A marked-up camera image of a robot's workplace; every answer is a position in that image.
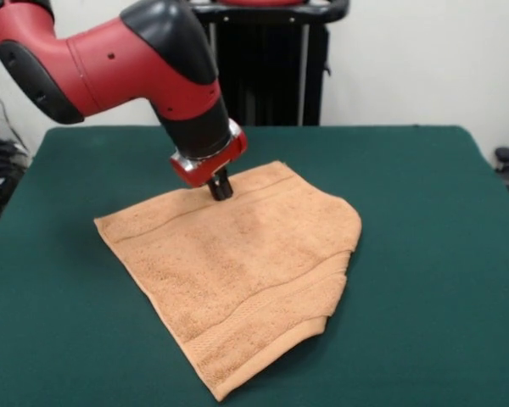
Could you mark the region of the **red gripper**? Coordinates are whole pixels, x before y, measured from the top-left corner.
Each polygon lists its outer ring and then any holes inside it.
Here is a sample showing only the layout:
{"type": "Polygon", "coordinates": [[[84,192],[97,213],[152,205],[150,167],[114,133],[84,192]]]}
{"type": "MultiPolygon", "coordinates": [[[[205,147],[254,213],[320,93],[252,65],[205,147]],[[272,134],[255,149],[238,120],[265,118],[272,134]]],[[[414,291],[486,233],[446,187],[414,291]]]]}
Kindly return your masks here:
{"type": "Polygon", "coordinates": [[[201,159],[188,159],[176,149],[170,157],[172,168],[184,182],[190,187],[201,187],[207,182],[214,200],[232,197],[232,184],[224,167],[237,160],[248,146],[247,137],[235,120],[230,119],[228,127],[229,140],[217,153],[201,159]]]}

